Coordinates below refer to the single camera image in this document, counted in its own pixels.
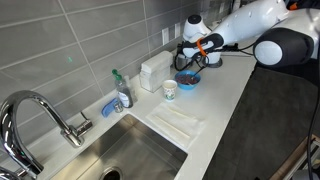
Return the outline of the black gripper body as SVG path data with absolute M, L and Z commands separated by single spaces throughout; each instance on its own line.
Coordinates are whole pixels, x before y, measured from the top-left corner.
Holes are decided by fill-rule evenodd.
M 189 42 L 182 42 L 177 45 L 175 55 L 175 68 L 187 69 L 199 57 L 199 50 L 196 46 L 191 46 Z

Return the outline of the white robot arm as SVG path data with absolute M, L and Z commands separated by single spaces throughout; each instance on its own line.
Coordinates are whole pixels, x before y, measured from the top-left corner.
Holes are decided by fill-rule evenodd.
M 182 53 L 205 58 L 207 65 L 220 61 L 228 45 L 255 38 L 253 55 L 266 67 L 305 64 L 319 57 L 319 7 L 291 10 L 283 0 L 256 0 L 228 15 L 210 29 L 199 15 L 186 20 Z

